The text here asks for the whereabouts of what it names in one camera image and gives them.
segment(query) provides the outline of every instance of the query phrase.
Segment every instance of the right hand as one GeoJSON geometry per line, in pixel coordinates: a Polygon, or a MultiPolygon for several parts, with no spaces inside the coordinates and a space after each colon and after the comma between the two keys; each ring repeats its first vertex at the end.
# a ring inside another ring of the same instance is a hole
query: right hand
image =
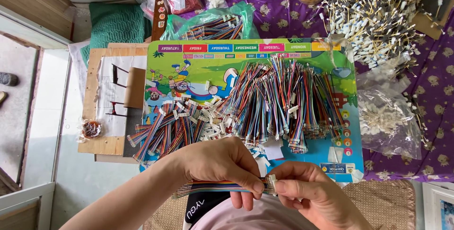
{"type": "Polygon", "coordinates": [[[270,171],[281,203],[320,230],[371,230],[358,208],[316,164],[287,161],[270,171]]]}

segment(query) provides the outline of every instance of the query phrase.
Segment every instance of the purple tablecloth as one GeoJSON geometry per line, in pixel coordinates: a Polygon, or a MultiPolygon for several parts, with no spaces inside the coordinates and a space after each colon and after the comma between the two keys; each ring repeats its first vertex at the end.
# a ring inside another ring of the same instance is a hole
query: purple tablecloth
{"type": "MultiPolygon", "coordinates": [[[[316,11],[313,6],[302,4],[298,0],[227,0],[229,6],[240,1],[253,4],[254,24],[260,37],[296,38],[324,37],[326,31],[321,19],[317,16],[312,22],[304,23],[316,11]]],[[[189,18],[194,12],[180,16],[189,18]]],[[[417,181],[454,182],[454,31],[452,15],[446,24],[446,35],[434,41],[426,37],[417,46],[420,55],[414,55],[419,66],[414,68],[417,77],[410,74],[412,81],[408,93],[419,94],[419,105],[425,114],[428,130],[429,149],[421,148],[422,160],[385,156],[381,153],[363,150],[366,180],[395,180],[412,178],[417,181]]],[[[367,66],[357,63],[359,72],[366,71],[367,66]]]]}

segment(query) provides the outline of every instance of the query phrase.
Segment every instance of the slipper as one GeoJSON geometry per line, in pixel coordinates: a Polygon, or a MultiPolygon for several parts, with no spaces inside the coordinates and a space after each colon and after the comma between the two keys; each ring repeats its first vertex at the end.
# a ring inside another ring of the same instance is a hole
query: slipper
{"type": "Polygon", "coordinates": [[[16,86],[17,85],[17,76],[15,74],[0,72],[0,84],[6,86],[16,86]]]}
{"type": "Polygon", "coordinates": [[[8,96],[8,93],[0,92],[0,105],[6,99],[7,96],[8,96]]]}

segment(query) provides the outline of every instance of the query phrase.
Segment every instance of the woven mat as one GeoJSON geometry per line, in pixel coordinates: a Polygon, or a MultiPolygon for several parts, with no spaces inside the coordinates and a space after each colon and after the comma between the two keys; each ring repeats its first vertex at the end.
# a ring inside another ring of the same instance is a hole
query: woven mat
{"type": "MultiPolygon", "coordinates": [[[[347,185],[343,191],[375,230],[383,225],[388,230],[415,229],[415,190],[409,181],[361,181],[347,185]]],[[[187,201],[187,196],[177,200],[169,198],[144,223],[143,229],[182,229],[187,201]]]]}

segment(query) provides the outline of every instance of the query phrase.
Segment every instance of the pink shirt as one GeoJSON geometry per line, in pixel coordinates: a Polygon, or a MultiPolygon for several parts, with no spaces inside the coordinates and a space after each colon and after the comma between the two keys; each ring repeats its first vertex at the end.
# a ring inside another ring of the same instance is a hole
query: pink shirt
{"type": "Polygon", "coordinates": [[[208,211],[191,230],[317,230],[298,210],[281,204],[279,198],[263,194],[254,200],[254,209],[235,209],[230,198],[208,211]]]}

